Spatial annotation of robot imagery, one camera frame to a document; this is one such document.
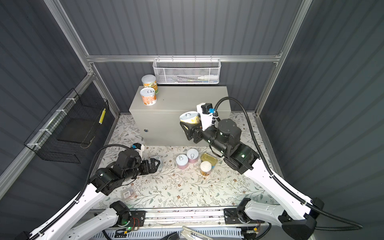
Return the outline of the yellow label can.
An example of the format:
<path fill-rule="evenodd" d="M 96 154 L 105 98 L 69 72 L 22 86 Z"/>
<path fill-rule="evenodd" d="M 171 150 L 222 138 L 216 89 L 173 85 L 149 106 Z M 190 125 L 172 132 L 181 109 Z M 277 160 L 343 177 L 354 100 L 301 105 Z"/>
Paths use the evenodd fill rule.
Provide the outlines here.
<path fill-rule="evenodd" d="M 188 124 L 199 124 L 200 123 L 200 117 L 199 113 L 196 111 L 189 111 L 186 113 L 183 113 L 180 115 L 180 121 L 183 123 L 188 123 Z"/>

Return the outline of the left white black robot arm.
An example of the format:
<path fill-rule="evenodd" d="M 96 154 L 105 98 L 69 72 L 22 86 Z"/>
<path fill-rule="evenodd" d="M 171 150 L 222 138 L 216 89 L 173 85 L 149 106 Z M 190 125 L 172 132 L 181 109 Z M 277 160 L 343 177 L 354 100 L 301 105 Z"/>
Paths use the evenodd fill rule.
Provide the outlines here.
<path fill-rule="evenodd" d="M 21 232 L 16 240 L 60 240 L 96 203 L 138 176 L 154 174 L 161 161 L 142 159 L 142 150 L 128 148 L 118 154 L 115 162 L 88 176 L 82 190 L 47 222 L 32 232 Z"/>

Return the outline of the orange peach label can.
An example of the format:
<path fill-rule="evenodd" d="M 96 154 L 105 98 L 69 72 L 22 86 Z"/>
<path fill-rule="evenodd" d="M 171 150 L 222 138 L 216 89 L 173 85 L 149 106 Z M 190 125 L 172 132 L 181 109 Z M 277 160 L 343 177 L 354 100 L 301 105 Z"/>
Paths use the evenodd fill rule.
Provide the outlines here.
<path fill-rule="evenodd" d="M 143 103 L 146 106 L 152 106 L 157 102 L 156 91 L 153 88 L 145 87 L 140 90 Z"/>

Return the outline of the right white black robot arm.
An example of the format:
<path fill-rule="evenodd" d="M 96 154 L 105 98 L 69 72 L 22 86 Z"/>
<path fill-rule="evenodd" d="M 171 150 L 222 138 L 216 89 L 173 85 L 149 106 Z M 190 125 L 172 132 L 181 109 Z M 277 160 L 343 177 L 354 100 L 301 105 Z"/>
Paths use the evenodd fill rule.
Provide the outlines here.
<path fill-rule="evenodd" d="M 230 119 L 221 120 L 217 127 L 203 130 L 201 124 L 180 123 L 188 140 L 205 141 L 223 154 L 225 163 L 233 170 L 260 185 L 278 206 L 262 204 L 244 198 L 237 207 L 238 219 L 243 223 L 261 221 L 279 226 L 294 240 L 308 240 L 317 225 L 317 214 L 286 192 L 269 173 L 260 155 L 241 143 L 241 129 Z"/>

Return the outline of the green orange label can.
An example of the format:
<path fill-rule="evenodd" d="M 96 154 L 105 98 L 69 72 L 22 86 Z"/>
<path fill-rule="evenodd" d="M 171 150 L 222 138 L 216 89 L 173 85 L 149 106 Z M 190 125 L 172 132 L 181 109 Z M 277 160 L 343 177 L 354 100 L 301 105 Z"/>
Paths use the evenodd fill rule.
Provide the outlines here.
<path fill-rule="evenodd" d="M 145 88 L 153 88 L 155 90 L 155 94 L 158 94 L 159 90 L 157 79 L 154 75 L 144 75 L 141 80 Z"/>

